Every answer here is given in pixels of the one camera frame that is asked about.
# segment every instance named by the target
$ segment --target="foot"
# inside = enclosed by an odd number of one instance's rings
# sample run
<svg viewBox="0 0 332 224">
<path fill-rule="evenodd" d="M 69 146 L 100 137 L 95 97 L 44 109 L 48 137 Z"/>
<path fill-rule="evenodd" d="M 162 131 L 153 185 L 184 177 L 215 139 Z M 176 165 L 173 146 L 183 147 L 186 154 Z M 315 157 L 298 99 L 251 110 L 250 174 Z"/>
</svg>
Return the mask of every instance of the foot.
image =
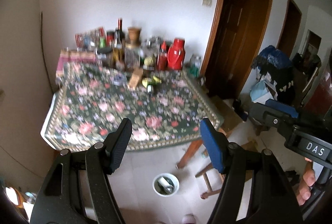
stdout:
<svg viewBox="0 0 332 224">
<path fill-rule="evenodd" d="M 196 218 L 191 214 L 185 215 L 182 218 L 182 224 L 196 224 Z"/>
</svg>

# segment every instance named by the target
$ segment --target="pile of clothes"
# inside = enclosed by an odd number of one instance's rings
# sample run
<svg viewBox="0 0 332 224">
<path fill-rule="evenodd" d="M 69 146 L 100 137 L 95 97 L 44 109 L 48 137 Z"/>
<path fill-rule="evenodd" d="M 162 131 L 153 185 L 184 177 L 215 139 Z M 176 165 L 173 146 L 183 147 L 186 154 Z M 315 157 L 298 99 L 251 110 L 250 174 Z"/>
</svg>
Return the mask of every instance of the pile of clothes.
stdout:
<svg viewBox="0 0 332 224">
<path fill-rule="evenodd" d="M 295 98 L 293 64 L 282 51 L 270 45 L 253 60 L 252 69 L 257 71 L 257 81 L 264 81 L 273 90 L 273 97 L 291 105 Z"/>
</svg>

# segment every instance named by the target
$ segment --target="metal bolt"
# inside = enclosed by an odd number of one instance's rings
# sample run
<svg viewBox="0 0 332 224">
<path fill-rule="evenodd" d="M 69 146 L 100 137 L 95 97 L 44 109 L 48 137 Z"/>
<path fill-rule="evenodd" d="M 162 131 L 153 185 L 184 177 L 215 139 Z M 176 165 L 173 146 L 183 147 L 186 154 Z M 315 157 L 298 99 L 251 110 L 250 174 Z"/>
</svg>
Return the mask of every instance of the metal bolt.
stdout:
<svg viewBox="0 0 332 224">
<path fill-rule="evenodd" d="M 69 150 L 68 149 L 62 149 L 61 151 L 60 151 L 60 154 L 61 155 L 66 155 L 66 154 L 68 154 L 69 153 Z"/>
<path fill-rule="evenodd" d="M 236 149 L 238 147 L 238 145 L 236 143 L 229 143 L 228 144 L 228 148 L 230 149 Z"/>
<path fill-rule="evenodd" d="M 264 149 L 263 153 L 266 155 L 272 155 L 272 151 L 270 149 Z"/>
<path fill-rule="evenodd" d="M 104 146 L 104 144 L 103 144 L 102 142 L 98 142 L 98 143 L 95 144 L 95 148 L 96 148 L 96 149 L 100 149 L 100 148 L 102 148 L 103 146 Z"/>
</svg>

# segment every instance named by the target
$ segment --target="door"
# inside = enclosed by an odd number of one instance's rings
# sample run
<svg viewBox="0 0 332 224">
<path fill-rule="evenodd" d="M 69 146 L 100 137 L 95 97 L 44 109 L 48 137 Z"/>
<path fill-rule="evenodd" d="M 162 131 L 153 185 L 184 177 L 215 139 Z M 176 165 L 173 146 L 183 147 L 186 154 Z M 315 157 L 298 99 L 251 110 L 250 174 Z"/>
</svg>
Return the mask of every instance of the door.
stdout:
<svg viewBox="0 0 332 224">
<path fill-rule="evenodd" d="M 298 29 L 301 22 L 301 11 L 298 9 L 293 0 L 288 0 L 285 20 L 283 23 L 283 30 L 280 35 L 277 48 L 284 52 L 288 57 L 293 51 L 296 37 L 298 36 Z"/>
<path fill-rule="evenodd" d="M 205 72 L 209 95 L 236 98 L 265 31 L 270 0 L 224 0 Z"/>
</svg>

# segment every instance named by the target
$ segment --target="blue gripper pad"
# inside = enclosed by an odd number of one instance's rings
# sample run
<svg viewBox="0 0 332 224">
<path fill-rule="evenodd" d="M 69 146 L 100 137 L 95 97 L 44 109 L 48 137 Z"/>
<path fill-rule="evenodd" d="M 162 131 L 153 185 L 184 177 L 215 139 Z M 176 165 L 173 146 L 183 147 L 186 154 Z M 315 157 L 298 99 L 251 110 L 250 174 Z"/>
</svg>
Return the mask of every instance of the blue gripper pad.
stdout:
<svg viewBox="0 0 332 224">
<path fill-rule="evenodd" d="M 200 135 L 209 153 L 213 167 L 222 174 L 225 169 L 224 161 L 227 156 L 227 138 L 224 134 L 215 130 L 208 118 L 203 118 L 200 122 Z"/>
</svg>

